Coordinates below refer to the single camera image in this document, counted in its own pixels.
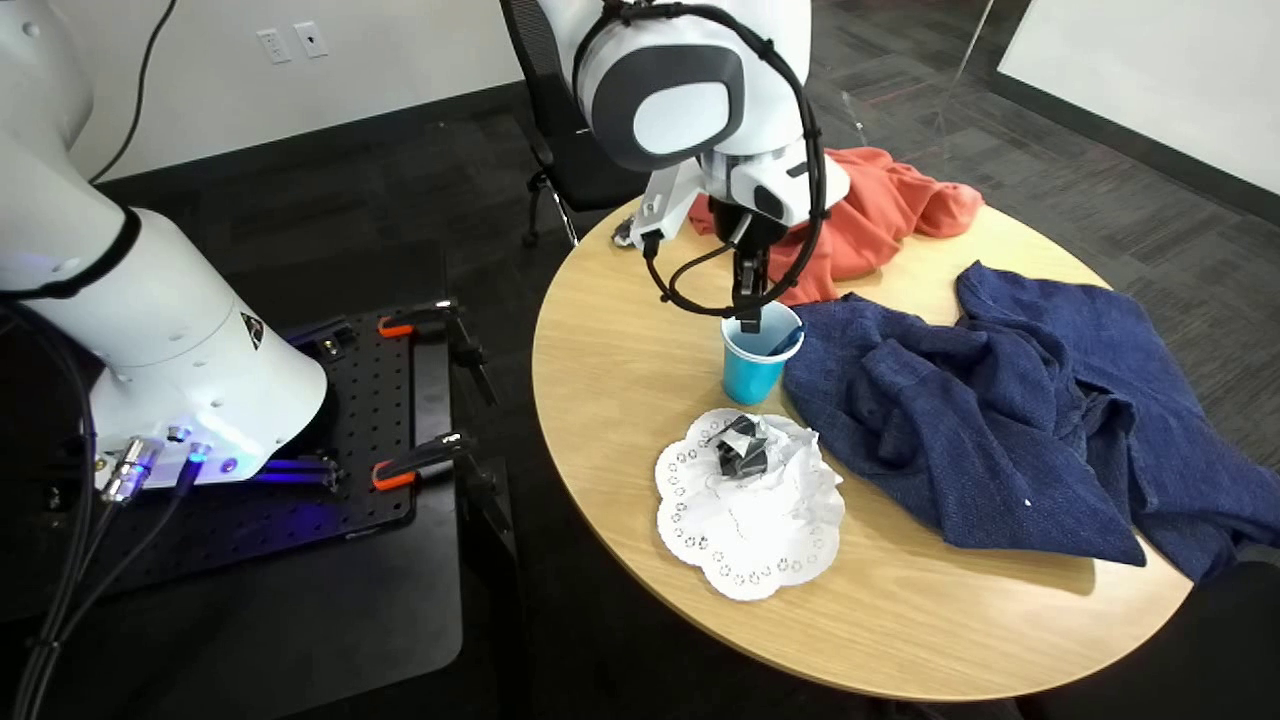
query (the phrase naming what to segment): white wall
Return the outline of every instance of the white wall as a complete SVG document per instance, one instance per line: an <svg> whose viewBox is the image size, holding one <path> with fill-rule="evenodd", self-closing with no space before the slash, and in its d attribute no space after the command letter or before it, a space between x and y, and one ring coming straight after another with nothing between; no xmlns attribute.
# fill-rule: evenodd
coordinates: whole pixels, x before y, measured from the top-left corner
<svg viewBox="0 0 1280 720"><path fill-rule="evenodd" d="M48 0L80 39L96 112L71 148L99 169L133 118L143 39L165 0ZM297 20L320 20L308 62ZM255 34L280 30L292 64L269 64ZM168 169L332 127L520 78L495 0L178 0L153 73L133 152L113 175Z"/></svg>
<svg viewBox="0 0 1280 720"><path fill-rule="evenodd" d="M1280 194L1280 0L1032 0L1000 73Z"/></svg>

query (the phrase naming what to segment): paper doily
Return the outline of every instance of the paper doily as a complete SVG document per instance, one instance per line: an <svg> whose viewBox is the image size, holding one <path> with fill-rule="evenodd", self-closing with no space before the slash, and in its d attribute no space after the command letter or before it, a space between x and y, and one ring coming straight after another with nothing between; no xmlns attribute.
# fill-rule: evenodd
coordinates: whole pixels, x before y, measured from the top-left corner
<svg viewBox="0 0 1280 720"><path fill-rule="evenodd" d="M745 411L713 407L661 454L654 531L670 556L702 567L714 591L767 602L776 590L809 584L834 564L842 498L817 432L787 418L750 418L767 469L749 479L724 475L714 437L736 418Z"/></svg>

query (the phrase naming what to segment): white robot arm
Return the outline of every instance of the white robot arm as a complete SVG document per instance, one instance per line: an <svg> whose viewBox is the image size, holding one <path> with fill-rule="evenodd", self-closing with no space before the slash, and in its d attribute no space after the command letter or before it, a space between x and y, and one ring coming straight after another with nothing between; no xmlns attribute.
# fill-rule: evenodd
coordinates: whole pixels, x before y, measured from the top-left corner
<svg viewBox="0 0 1280 720"><path fill-rule="evenodd" d="M320 411L325 368L282 346L165 218L99 198L66 159L89 80L44 0L0 0L0 301L104 361L104 492L255 475Z"/></svg>
<svg viewBox="0 0 1280 720"><path fill-rule="evenodd" d="M801 93L810 4L540 0L540 9L600 148L623 169L652 171L629 244L652 258L707 194L719 235L736 247L731 306L699 307L674 289L663 298L750 328L759 306L783 291L762 289L767 244L796 226L817 233L822 208L847 194L842 169L817 148Z"/></svg>

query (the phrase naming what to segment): blue cup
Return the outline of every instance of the blue cup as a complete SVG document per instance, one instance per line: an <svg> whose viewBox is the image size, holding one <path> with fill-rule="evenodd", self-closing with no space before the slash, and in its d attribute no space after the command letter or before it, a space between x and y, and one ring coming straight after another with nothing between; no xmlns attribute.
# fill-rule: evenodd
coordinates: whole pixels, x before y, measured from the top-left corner
<svg viewBox="0 0 1280 720"><path fill-rule="evenodd" d="M745 332L739 319L719 319L719 332L719 385L736 403L762 403L805 346L805 319L787 306L762 306L759 332Z"/></svg>

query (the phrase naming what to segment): round table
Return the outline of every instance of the round table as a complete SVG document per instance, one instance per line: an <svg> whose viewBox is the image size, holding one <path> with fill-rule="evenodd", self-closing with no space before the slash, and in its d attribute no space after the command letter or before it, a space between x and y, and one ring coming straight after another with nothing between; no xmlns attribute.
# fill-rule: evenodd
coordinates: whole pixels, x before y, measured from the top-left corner
<svg viewBox="0 0 1280 720"><path fill-rule="evenodd" d="M810 584L736 604L654 536L654 456L719 392L719 328L661 306L644 262L611 244L618 208L566 252L532 346L537 418L556 474L614 562L714 639L793 677L894 702L994 702L1092 677L1139 649L1187 597L1187 580L1148 549L1148 567L962 553L899 514L878 489L842 475L841 562ZM685 230L661 268L714 247ZM1043 279L1105 286L1076 258L984 208L957 242L907 235L877 275L842 286L931 326L957 319L952 279L971 262ZM728 258L685 289L728 301Z"/></svg>

